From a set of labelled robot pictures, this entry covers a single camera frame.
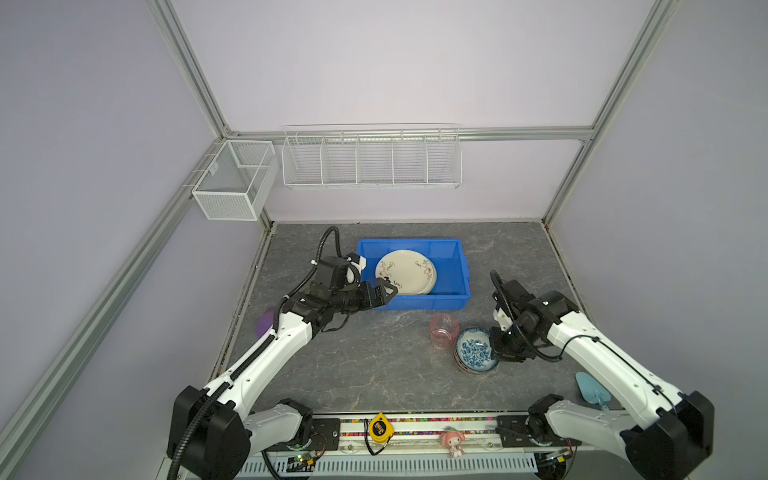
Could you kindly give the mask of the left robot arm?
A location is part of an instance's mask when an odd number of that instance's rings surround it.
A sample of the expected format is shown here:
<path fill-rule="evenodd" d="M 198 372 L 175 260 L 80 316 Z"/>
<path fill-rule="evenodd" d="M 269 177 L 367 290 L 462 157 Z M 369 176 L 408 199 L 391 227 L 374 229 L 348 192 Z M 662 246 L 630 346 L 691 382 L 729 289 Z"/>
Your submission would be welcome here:
<path fill-rule="evenodd" d="M 316 251 L 311 268 L 283 295 L 272 323 L 234 364 L 204 387 L 186 387 L 175 399 L 167 476 L 182 469 L 202 479 L 233 479 L 254 452 L 311 442 L 312 410 L 291 399 L 256 412 L 253 406 L 282 367 L 313 338 L 345 317 L 387 305 L 398 293 L 388 278 L 365 281 L 364 257 Z"/>

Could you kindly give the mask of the blue patterned bowl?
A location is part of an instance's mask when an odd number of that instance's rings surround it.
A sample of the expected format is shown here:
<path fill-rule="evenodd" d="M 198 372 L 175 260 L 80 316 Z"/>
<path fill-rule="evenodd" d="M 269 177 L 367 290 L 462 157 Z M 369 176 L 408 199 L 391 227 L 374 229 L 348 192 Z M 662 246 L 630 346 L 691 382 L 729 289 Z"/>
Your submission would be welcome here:
<path fill-rule="evenodd" d="M 454 360 L 463 371 L 482 375 L 492 372 L 499 365 L 491 347 L 490 331 L 480 327 L 462 330 L 454 343 Z"/>

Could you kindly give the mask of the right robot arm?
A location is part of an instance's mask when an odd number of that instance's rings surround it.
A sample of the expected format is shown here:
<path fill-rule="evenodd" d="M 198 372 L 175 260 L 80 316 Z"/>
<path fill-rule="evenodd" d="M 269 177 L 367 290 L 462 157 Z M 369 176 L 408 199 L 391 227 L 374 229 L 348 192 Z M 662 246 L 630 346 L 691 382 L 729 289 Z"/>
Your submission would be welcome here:
<path fill-rule="evenodd" d="M 714 450 L 713 403 L 662 380 L 603 334 L 568 297 L 541 296 L 491 271 L 496 326 L 493 355 L 521 363 L 557 363 L 570 356 L 623 407 L 620 412 L 577 405 L 549 394 L 528 410 L 522 434 L 544 444 L 577 440 L 626 460 L 645 479 L 684 479 Z"/>

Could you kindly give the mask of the cream painted plate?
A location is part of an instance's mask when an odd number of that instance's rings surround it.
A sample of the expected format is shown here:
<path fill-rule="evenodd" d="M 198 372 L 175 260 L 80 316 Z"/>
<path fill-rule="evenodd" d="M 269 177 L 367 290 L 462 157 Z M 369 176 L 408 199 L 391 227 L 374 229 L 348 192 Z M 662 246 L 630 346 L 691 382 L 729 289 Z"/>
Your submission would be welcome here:
<path fill-rule="evenodd" d="M 423 254 L 413 250 L 396 250 L 382 257 L 375 276 L 387 279 L 400 295 L 427 295 L 437 283 L 437 269 Z"/>

